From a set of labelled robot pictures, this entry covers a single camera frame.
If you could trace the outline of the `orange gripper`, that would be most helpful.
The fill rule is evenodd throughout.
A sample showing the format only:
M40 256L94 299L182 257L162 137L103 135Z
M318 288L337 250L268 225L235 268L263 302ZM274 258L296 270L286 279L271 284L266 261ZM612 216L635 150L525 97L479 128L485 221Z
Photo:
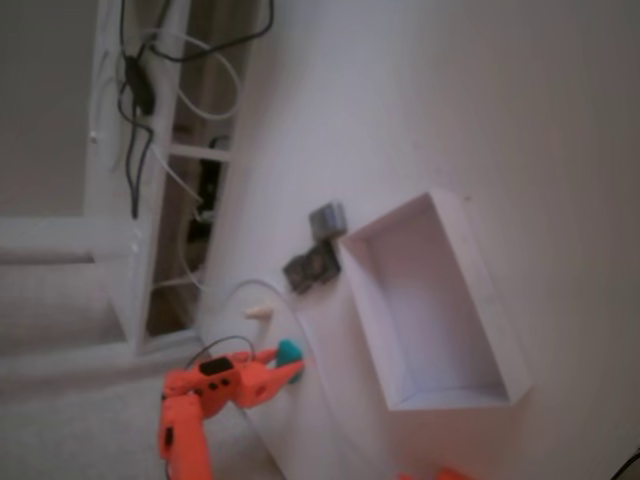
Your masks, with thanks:
M201 401L203 415L217 415L228 403L251 408L268 396L275 396L285 386L298 380L304 372L304 361L274 368L267 365L277 357L277 349L236 352L198 361L192 368L194 392Z

